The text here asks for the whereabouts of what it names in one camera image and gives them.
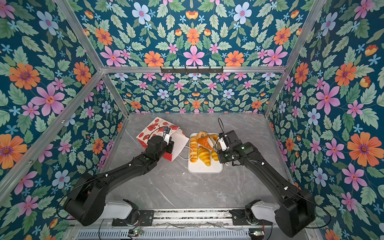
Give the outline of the orange croissant fake bread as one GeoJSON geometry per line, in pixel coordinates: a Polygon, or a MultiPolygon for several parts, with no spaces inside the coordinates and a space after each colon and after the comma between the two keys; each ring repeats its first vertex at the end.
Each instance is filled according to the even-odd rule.
{"type": "Polygon", "coordinates": [[[209,146],[209,144],[208,144],[208,142],[207,142],[207,138],[209,138],[209,137],[210,137],[210,136],[206,136],[206,137],[204,137],[204,138],[197,139],[197,142],[198,142],[198,144],[201,145],[202,147],[204,147],[204,148],[206,148],[206,149],[208,149],[208,150],[211,151],[211,148],[210,148],[210,146],[209,146]]]}

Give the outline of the small yellow fake bread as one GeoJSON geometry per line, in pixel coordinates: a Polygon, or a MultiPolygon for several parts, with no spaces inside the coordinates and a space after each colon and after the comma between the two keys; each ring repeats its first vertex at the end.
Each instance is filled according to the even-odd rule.
{"type": "Polygon", "coordinates": [[[216,161],[216,162],[219,161],[219,156],[218,156],[218,154],[217,154],[214,150],[211,151],[210,156],[211,156],[211,158],[212,158],[214,161],[216,161]]]}

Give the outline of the metal tongs with white tips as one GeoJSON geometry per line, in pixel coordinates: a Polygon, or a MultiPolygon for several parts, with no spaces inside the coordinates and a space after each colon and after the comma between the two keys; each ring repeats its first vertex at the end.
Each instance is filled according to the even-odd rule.
{"type": "Polygon", "coordinates": [[[209,137],[209,138],[207,138],[207,142],[208,142],[211,150],[216,150],[217,142],[215,141],[215,139],[209,137]]]}

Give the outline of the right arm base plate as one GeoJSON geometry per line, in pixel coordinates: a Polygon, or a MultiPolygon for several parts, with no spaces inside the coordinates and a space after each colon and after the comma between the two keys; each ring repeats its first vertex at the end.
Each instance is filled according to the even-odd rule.
{"type": "Polygon", "coordinates": [[[271,226],[273,223],[266,220],[257,219],[250,210],[246,209],[232,209],[229,210],[232,215],[232,221],[234,226],[271,226]]]}

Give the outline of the tan ring bagel fake bread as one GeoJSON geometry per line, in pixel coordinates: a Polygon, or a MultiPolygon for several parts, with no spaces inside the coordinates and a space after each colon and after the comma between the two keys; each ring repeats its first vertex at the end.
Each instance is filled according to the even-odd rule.
{"type": "Polygon", "coordinates": [[[198,132],[197,134],[197,139],[200,139],[200,138],[204,138],[206,136],[208,136],[209,134],[207,132],[204,132],[204,131],[200,131],[198,132]]]}

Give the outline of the yellow speckled fake bread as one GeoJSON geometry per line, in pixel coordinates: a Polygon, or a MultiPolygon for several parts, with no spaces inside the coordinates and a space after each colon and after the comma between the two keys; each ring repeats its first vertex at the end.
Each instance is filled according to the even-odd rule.
{"type": "Polygon", "coordinates": [[[198,158],[207,166],[211,166],[211,152],[206,148],[198,147],[198,158]]]}

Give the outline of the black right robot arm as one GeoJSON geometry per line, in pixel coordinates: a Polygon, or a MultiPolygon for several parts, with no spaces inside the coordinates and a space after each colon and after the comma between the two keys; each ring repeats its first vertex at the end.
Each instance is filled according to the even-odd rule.
{"type": "Polygon", "coordinates": [[[275,204],[254,200],[245,207],[245,218],[250,224],[268,221],[277,224],[292,238],[315,220],[314,196],[299,189],[279,174],[250,142],[242,143],[234,131],[220,133],[214,149],[220,163],[238,161],[254,173],[277,201],[275,204]]]}

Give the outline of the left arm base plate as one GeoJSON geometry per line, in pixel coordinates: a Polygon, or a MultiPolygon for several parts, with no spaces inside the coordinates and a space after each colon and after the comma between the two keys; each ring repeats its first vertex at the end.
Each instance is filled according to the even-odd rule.
{"type": "Polygon", "coordinates": [[[150,227],[154,220],[153,210],[134,210],[126,219],[114,219],[113,227],[150,227]]]}

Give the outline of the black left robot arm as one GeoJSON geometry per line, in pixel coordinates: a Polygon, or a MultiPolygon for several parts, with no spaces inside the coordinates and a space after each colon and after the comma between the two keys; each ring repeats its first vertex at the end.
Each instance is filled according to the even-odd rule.
{"type": "Polygon", "coordinates": [[[151,137],[147,145],[144,152],[125,165],[95,176],[82,174],[69,192],[64,210],[85,227],[101,219],[126,219],[136,205],[128,200],[108,203],[107,195],[125,182],[149,173],[174,148],[169,134],[151,137]]]}

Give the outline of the long striped fake bread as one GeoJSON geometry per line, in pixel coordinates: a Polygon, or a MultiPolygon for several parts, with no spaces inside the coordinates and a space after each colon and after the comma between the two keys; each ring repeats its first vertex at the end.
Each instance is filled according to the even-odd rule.
{"type": "Polygon", "coordinates": [[[198,141],[196,136],[190,138],[189,158],[191,163],[195,163],[198,160],[198,141]]]}

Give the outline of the red white paper bag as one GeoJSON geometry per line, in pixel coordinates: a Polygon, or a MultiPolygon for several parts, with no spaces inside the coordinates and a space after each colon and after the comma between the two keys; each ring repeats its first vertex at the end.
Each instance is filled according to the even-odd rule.
{"type": "Polygon", "coordinates": [[[180,127],[160,117],[154,118],[150,124],[137,135],[136,139],[144,148],[147,148],[148,141],[154,136],[162,137],[167,144],[170,144],[171,141],[173,142],[173,150],[164,155],[164,158],[170,162],[173,162],[180,156],[190,140],[185,136],[180,127]]]}

